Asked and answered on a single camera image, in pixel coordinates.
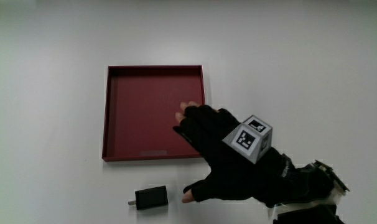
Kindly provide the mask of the person's right hand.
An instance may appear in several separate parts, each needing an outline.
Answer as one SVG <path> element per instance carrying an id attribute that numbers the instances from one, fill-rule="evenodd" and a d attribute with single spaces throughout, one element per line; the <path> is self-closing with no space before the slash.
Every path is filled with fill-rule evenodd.
<path id="1" fill-rule="evenodd" d="M 181 103 L 174 131 L 181 135 L 211 168 L 203 180 L 184 188 L 182 201 L 255 198 L 267 207 L 327 198 L 333 189 L 347 192 L 333 169 L 321 162 L 296 168 L 291 159 L 270 148 L 253 164 L 222 140 L 238 125 L 227 110 L 214 110 L 191 101 Z"/>

